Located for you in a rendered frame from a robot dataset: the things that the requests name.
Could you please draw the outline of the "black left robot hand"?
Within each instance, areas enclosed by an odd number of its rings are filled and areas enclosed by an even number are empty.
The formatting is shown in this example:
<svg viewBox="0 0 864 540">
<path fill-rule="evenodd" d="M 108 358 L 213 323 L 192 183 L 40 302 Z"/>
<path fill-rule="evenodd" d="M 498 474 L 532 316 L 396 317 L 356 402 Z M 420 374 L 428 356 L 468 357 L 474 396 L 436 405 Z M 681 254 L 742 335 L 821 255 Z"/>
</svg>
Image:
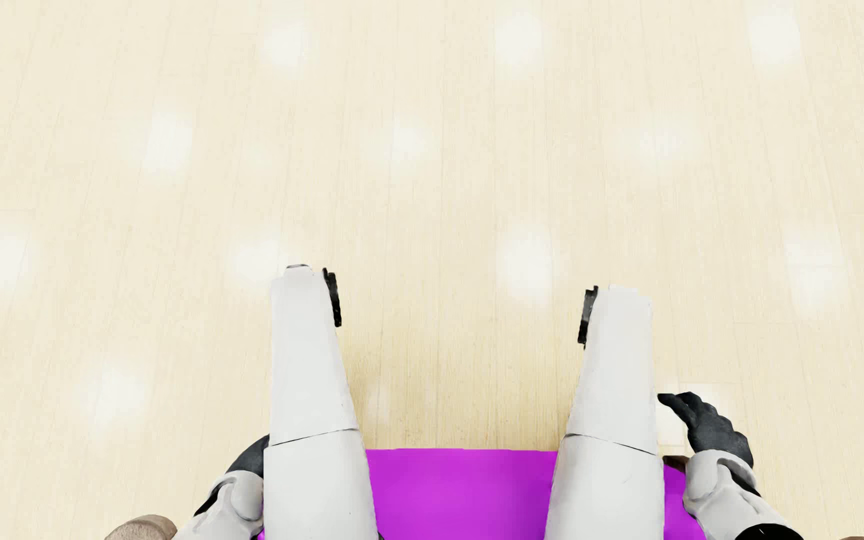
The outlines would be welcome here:
<svg viewBox="0 0 864 540">
<path fill-rule="evenodd" d="M 269 434 L 266 434 L 242 450 L 232 461 L 225 472 L 248 472 L 258 478 L 264 478 L 264 452 L 269 446 Z"/>
</svg>

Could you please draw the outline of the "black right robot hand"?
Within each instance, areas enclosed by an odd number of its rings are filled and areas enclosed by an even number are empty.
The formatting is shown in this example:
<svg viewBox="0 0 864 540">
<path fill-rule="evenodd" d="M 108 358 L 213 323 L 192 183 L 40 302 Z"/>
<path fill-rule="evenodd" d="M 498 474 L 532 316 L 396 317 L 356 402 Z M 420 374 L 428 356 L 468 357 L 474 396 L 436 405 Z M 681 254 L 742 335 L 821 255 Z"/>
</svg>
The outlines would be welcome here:
<svg viewBox="0 0 864 540">
<path fill-rule="evenodd" d="M 722 451 L 738 457 L 749 467 L 754 466 L 748 438 L 736 430 L 732 421 L 720 414 L 714 405 L 693 392 L 660 393 L 656 397 L 685 424 L 693 452 Z"/>
</svg>

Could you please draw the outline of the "white left robot leg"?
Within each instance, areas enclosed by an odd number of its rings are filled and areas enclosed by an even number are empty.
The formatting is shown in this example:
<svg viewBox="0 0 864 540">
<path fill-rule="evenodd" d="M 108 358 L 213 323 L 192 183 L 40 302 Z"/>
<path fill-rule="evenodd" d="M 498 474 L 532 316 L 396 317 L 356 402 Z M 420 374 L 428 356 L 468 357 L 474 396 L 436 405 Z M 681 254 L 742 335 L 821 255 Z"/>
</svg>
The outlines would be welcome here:
<svg viewBox="0 0 864 540">
<path fill-rule="evenodd" d="M 298 264 L 271 285 L 266 540 L 380 540 L 327 276 Z"/>
</svg>

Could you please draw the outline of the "white robot leg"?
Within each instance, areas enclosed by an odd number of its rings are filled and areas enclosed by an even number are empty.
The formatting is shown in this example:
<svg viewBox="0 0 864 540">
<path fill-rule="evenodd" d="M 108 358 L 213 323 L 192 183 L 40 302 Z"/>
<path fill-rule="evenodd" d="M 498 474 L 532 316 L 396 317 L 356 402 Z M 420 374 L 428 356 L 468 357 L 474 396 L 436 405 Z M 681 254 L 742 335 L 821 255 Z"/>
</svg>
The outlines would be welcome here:
<svg viewBox="0 0 864 540">
<path fill-rule="evenodd" d="M 380 540 L 327 276 L 298 264 L 271 285 L 266 540 Z"/>
<path fill-rule="evenodd" d="M 586 293 L 582 369 L 551 485 L 544 540 L 663 540 L 652 304 L 615 284 Z"/>
</svg>

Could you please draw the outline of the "white right robot leg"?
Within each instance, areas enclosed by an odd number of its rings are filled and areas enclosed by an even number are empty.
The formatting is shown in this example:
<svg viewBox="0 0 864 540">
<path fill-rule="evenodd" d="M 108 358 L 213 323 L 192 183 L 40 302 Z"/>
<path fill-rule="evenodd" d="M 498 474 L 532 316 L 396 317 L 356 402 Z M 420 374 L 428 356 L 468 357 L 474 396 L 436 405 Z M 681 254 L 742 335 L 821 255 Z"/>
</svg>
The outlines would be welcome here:
<svg viewBox="0 0 864 540">
<path fill-rule="evenodd" d="M 544 540 L 663 540 L 652 304 L 615 284 L 586 293 L 582 369 L 551 485 Z"/>
</svg>

